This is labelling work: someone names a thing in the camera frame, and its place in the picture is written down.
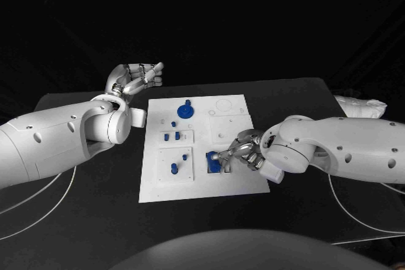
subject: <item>wire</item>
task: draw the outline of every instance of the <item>wire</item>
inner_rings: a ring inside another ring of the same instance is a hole
[[[44,189],[50,186],[50,184],[56,181],[56,179],[59,178],[60,173],[57,174],[57,176],[53,178],[53,180],[48,182],[48,184],[28,197],[24,199],[24,201],[18,202],[17,204],[14,204],[10,208],[4,209],[0,211],[0,214],[8,212],[11,209],[14,209],[17,206],[20,206],[24,202],[27,202],[34,196],[37,196]]]
[[[69,191],[69,189],[70,189],[71,182],[73,182],[73,179],[74,179],[74,174],[76,174],[76,167],[74,167],[74,170],[73,170],[71,180],[70,180],[67,189],[66,189],[66,191],[64,191],[64,194],[63,194],[61,198],[59,199],[59,202],[57,202],[56,205],[51,207],[51,210],[46,213],[46,215],[44,215],[30,226],[27,226],[22,230],[17,231],[17,232],[12,233],[11,235],[8,235],[8,236],[0,238],[0,240],[7,239],[8,237],[17,235],[20,232],[24,232],[25,229],[31,228],[31,227],[47,217],[47,215],[50,214],[50,212],[53,212],[54,208],[59,206],[59,204],[60,204],[60,202],[61,202],[61,200],[63,200],[63,198],[64,198],[64,196],[66,196],[66,194],[67,194],[67,191]]]
[[[341,209],[344,210],[344,212],[348,214],[348,216],[351,217],[351,219],[353,219],[357,223],[360,223],[361,225],[364,225],[367,228],[370,228],[370,229],[373,229],[373,230],[376,230],[376,231],[378,231],[378,232],[391,233],[391,234],[405,234],[405,232],[399,232],[399,231],[386,231],[386,230],[380,230],[380,229],[371,227],[370,225],[367,225],[366,223],[360,222],[360,220],[357,220],[357,219],[354,218],[354,216],[353,216],[353,215],[350,214],[350,212],[345,210],[345,208],[342,207],[342,205],[341,205],[341,203],[340,203],[340,201],[338,201],[338,199],[337,199],[335,192],[334,192],[334,189],[332,189],[329,174],[327,174],[327,176],[328,176],[328,184],[329,184],[332,196],[334,196],[335,201],[337,201],[337,203],[338,203],[338,205],[340,205],[340,208],[341,208]]]
[[[403,194],[405,195],[405,192],[403,191],[400,191],[400,190],[397,190],[397,189],[394,189],[393,187],[390,187],[389,185],[386,185],[384,183],[380,183],[381,185],[384,185],[384,187],[386,188],[389,188],[390,190],[393,190],[394,192],[397,192],[397,193],[400,193],[400,194]]]

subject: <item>white cloth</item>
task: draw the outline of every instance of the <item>white cloth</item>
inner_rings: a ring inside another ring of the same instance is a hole
[[[360,100],[338,95],[334,98],[348,118],[378,119],[386,111],[386,104],[374,99]]]

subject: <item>black cloth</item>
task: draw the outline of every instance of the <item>black cloth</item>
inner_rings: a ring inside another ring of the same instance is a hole
[[[89,101],[102,91],[47,94],[35,111]],[[289,115],[318,120],[344,112],[318,78],[159,87],[136,94],[129,107],[146,110],[154,98],[243,94],[253,127],[266,130]],[[145,129],[132,128],[126,141],[76,167],[66,198],[46,219],[0,241],[5,265],[61,269],[105,269],[152,245],[210,230],[252,228],[305,235],[325,242],[384,237],[360,225],[334,200],[327,175],[314,167],[285,173],[269,193],[138,203]],[[18,231],[53,207],[66,190],[70,169],[48,189],[1,215],[1,234]],[[22,200],[50,178],[1,190],[1,209]],[[377,183],[332,177],[342,204],[378,227],[403,222],[403,205],[394,192]]]

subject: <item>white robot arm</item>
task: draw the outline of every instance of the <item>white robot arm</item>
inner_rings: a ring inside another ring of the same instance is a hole
[[[405,183],[405,125],[371,118],[327,118],[314,121],[289,116],[263,134],[240,132],[230,148],[211,156],[230,156],[279,183],[283,171],[302,173],[308,165],[367,182]]]
[[[161,63],[118,65],[105,94],[0,126],[0,189],[54,176],[125,141],[145,123],[145,111],[128,107],[132,95],[161,85],[161,69]]]

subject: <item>blue switch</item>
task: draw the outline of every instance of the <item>blue switch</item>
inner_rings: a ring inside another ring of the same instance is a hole
[[[171,164],[171,173],[175,175],[178,172],[178,169],[177,169],[177,164]]]
[[[220,163],[217,160],[211,160],[210,156],[216,154],[214,151],[210,151],[208,153],[206,153],[206,162],[208,165],[208,173],[217,173],[220,172]]]
[[[184,105],[181,105],[177,109],[177,115],[181,119],[188,119],[194,114],[194,109],[191,108],[191,102],[187,99]]]

